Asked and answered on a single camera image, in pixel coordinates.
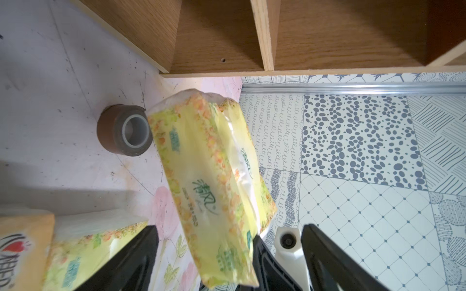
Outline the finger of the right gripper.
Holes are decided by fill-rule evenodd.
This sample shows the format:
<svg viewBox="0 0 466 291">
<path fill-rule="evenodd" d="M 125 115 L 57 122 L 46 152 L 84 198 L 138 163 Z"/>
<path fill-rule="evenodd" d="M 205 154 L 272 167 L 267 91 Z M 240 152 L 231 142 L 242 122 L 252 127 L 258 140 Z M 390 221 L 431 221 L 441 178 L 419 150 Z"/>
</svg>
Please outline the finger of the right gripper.
<svg viewBox="0 0 466 291">
<path fill-rule="evenodd" d="M 237 291 L 301 291 L 302 288 L 275 260 L 261 237 L 254 238 L 253 267 L 258 287 L 238 285 Z"/>
</svg>

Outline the green tissue pack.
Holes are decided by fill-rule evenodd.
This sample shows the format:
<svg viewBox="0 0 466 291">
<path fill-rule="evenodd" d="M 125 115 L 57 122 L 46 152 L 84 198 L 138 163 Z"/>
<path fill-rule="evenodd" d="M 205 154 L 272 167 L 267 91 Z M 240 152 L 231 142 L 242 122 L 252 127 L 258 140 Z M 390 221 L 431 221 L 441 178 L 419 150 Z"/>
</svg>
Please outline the green tissue pack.
<svg viewBox="0 0 466 291">
<path fill-rule="evenodd" d="M 254 240 L 277 207 L 239 103 L 189 89 L 146 116 L 203 284 L 258 287 Z"/>
<path fill-rule="evenodd" d="M 42 289 L 74 291 L 147 225 L 121 209 L 56 217 Z"/>
</svg>

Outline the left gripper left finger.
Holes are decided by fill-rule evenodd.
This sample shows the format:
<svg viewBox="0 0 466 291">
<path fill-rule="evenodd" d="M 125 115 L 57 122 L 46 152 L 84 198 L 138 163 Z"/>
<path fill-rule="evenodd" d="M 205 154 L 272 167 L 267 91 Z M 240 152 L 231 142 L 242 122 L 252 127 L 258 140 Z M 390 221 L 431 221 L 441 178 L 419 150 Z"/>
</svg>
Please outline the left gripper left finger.
<svg viewBox="0 0 466 291">
<path fill-rule="evenodd" d="M 157 257 L 158 242 L 157 228 L 155 226 L 145 227 L 77 290 L 148 290 Z"/>
</svg>

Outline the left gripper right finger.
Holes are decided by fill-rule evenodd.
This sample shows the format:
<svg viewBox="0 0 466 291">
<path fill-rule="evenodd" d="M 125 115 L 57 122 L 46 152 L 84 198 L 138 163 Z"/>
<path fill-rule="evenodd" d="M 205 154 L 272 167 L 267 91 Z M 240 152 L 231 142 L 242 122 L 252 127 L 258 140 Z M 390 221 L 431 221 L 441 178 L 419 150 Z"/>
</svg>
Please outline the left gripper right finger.
<svg viewBox="0 0 466 291">
<path fill-rule="evenodd" d="M 315 224 L 303 227 L 301 242 L 315 291 L 387 290 Z"/>
</svg>

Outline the yellow tissue pack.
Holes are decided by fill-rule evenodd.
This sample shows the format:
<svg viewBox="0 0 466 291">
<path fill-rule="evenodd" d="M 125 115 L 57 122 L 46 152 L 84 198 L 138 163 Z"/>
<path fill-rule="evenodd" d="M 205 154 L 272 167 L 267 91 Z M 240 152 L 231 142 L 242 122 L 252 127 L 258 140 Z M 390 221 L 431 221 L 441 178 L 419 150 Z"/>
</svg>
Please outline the yellow tissue pack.
<svg viewBox="0 0 466 291">
<path fill-rule="evenodd" d="M 40 291 L 55 216 L 28 211 L 1 215 L 1 290 Z"/>
</svg>

